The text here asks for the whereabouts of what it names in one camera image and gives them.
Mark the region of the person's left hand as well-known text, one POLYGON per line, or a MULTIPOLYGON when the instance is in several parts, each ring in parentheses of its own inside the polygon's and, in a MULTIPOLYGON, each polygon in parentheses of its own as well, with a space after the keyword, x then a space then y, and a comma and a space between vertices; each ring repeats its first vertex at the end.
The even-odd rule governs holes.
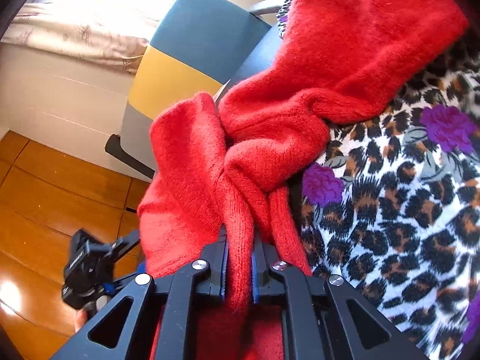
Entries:
POLYGON ((96 301, 88 302, 82 309, 76 312, 74 318, 75 332, 78 332, 88 320, 100 311, 111 300, 108 295, 102 295, 96 301))

